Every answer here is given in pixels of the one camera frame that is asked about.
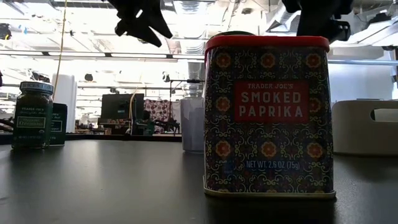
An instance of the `small glass jar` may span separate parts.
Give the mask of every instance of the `small glass jar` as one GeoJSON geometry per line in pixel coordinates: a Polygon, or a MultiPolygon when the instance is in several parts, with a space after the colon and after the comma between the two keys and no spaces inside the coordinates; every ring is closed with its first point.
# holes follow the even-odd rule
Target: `small glass jar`
{"type": "Polygon", "coordinates": [[[48,83],[21,82],[15,108],[13,149],[44,149],[50,144],[52,94],[48,83]]]}

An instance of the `computer monitor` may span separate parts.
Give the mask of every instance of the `computer monitor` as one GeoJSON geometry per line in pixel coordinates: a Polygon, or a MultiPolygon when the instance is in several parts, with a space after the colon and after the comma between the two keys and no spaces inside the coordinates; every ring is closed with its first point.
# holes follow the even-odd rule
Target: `computer monitor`
{"type": "MultiPolygon", "coordinates": [[[[102,96],[101,119],[129,119],[132,94],[105,94],[102,96]]],[[[134,95],[132,117],[142,119],[144,112],[144,94],[134,95]]]]}

